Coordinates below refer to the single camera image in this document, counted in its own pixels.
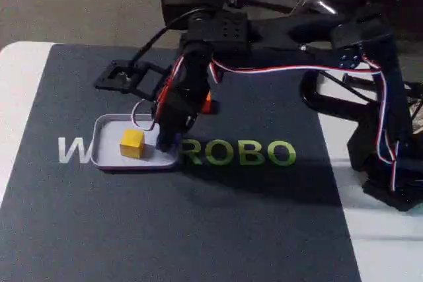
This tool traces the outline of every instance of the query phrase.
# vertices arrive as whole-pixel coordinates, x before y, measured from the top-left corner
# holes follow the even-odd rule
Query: metal tray
[[[135,116],[142,128],[149,128],[151,117],[146,114]],[[126,129],[135,129],[129,114],[107,114],[99,117],[94,125],[91,162],[101,170],[143,170],[173,167],[178,160],[178,146],[164,153],[156,149],[159,125],[152,131],[144,131],[145,148],[143,158],[131,159],[120,155],[120,141]]]

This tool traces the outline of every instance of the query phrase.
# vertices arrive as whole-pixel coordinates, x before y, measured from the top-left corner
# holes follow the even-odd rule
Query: yellow cube
[[[120,142],[120,154],[124,157],[140,159],[143,154],[144,131],[127,129]]]

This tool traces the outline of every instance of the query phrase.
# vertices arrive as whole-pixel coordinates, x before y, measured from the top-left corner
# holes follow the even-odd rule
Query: red white blue wire
[[[367,59],[366,57],[363,60],[369,65],[370,69],[341,69],[337,67],[326,67],[326,66],[316,66],[316,65],[290,65],[290,66],[275,66],[275,67],[265,67],[265,68],[251,68],[251,69],[241,69],[241,68],[233,68],[225,66],[224,64],[220,63],[219,61],[213,59],[209,65],[209,70],[213,80],[216,83],[219,83],[221,77],[218,76],[215,66],[225,71],[231,73],[238,73],[238,74],[263,74],[263,73],[274,73],[280,71],[298,71],[298,70],[314,70],[314,71],[339,71],[343,73],[349,74],[367,74],[367,75],[379,75],[382,80],[382,99],[381,99],[381,106],[379,111],[379,123],[377,126],[377,137],[375,140],[376,152],[377,157],[379,160],[386,164],[392,165],[392,173],[391,173],[391,184],[390,189],[392,192],[395,191],[395,178],[396,178],[396,169],[397,169],[397,155],[398,155],[398,147],[399,143],[396,144],[395,152],[392,150],[389,138],[387,135],[387,130],[385,129],[385,116],[386,116],[386,109],[387,109],[387,83],[386,78],[381,71],[381,67]],[[382,135],[385,138],[385,146],[388,150],[390,158],[387,159],[382,155],[381,152],[381,144],[382,144]]]

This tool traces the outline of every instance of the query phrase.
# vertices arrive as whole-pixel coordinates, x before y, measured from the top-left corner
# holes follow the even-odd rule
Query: orange object
[[[203,109],[201,110],[201,112],[203,114],[209,114],[210,112],[212,112],[212,94],[210,93],[210,91],[207,94],[207,98],[204,102]]]

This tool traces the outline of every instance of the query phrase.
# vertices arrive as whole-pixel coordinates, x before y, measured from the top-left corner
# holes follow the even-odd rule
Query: black mat
[[[130,112],[136,97],[91,84],[111,59],[133,52],[53,47],[0,209],[0,281],[359,281],[299,73],[230,75],[214,89],[220,115],[202,116],[187,138],[203,154],[211,140],[229,142],[228,165],[202,157],[201,166],[105,174],[81,164],[77,151],[59,162],[59,137],[66,151],[76,137],[87,147],[99,116]],[[149,58],[167,66],[173,53]],[[241,165],[238,140],[259,142],[265,162]],[[269,159],[275,140],[293,146],[295,164]],[[222,149],[213,148],[216,159]]]

